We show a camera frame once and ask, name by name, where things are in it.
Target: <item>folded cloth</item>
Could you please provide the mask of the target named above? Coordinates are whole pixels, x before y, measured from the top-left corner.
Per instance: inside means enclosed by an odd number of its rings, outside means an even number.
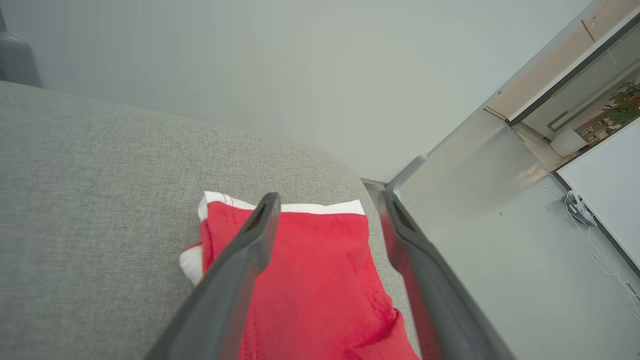
[[[197,283],[254,205],[216,192],[200,203],[200,242],[180,255]],[[359,200],[283,204],[269,266],[256,278],[239,359],[418,359],[385,293]]]

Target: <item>white plant pot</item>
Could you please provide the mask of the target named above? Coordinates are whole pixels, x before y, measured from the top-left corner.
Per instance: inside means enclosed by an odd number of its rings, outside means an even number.
[[[558,155],[565,157],[572,152],[576,152],[584,146],[587,146],[587,142],[584,141],[584,139],[572,128],[567,127],[551,141],[549,146],[551,146],[551,149],[553,149]]]

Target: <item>gray cushion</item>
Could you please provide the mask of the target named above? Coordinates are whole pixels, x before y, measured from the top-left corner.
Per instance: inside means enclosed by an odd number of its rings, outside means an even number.
[[[416,344],[376,210],[338,159],[165,113],[0,82],[2,358],[141,358],[192,285],[204,190],[256,204],[360,199]]]

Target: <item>green plant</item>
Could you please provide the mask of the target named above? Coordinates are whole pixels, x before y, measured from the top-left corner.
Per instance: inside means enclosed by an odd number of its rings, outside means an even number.
[[[620,84],[618,90],[623,90],[612,96],[613,105],[605,105],[603,110],[607,112],[611,125],[627,125],[640,117],[640,83],[629,81]]]

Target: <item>white cable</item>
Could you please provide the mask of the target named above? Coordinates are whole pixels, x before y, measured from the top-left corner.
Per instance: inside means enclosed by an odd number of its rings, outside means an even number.
[[[629,296],[629,299],[631,300],[631,304],[634,306],[634,311],[636,312],[635,314],[633,314],[634,318],[636,318],[636,320],[640,323],[640,310],[639,310],[639,308],[640,308],[640,297],[637,294],[635,294],[634,292],[630,291],[624,285],[624,283],[620,280],[620,266],[618,264],[616,264],[611,258],[609,258],[605,254],[603,254],[600,250],[598,250],[593,245],[593,242],[591,242],[591,228],[590,228],[590,226],[585,224],[584,221],[582,221],[582,219],[580,219],[579,217],[576,217],[574,214],[571,213],[571,211],[569,211],[569,206],[566,204],[566,201],[569,199],[569,196],[564,198],[564,201],[563,201],[562,198],[560,198],[560,196],[558,196],[558,194],[556,194],[556,192],[553,191],[553,189],[551,189],[547,185],[545,185],[545,188],[551,190],[551,192],[554,193],[554,195],[558,198],[558,200],[560,200],[563,203],[564,209],[566,210],[567,214],[570,215],[570,218],[573,221],[573,224],[576,226],[578,231],[580,231],[580,234],[582,234],[584,239],[587,240],[589,245],[591,245],[593,250],[596,251],[597,255],[594,254],[593,251],[591,251],[591,260],[594,262],[594,264],[598,267],[598,269],[600,269],[601,272],[603,272],[603,273],[605,273],[607,275],[611,275],[611,276],[615,277],[616,280],[618,280],[618,285],[620,286],[620,288],[622,288],[623,290],[625,290],[627,292],[627,295]],[[576,220],[578,220],[579,222],[581,222],[583,225],[585,225],[587,227],[587,235],[585,235],[582,232],[582,229],[580,229],[580,226],[578,225]],[[604,265],[607,267],[607,270],[609,272],[606,272],[606,271],[602,270],[602,267],[600,267],[600,265],[598,265],[598,262],[596,261],[596,259],[601,259],[604,262]],[[608,259],[613,265],[616,265],[616,268],[618,268],[617,271],[614,272],[613,270],[611,270],[611,268],[609,267],[609,264],[607,264],[607,261],[605,259]]]

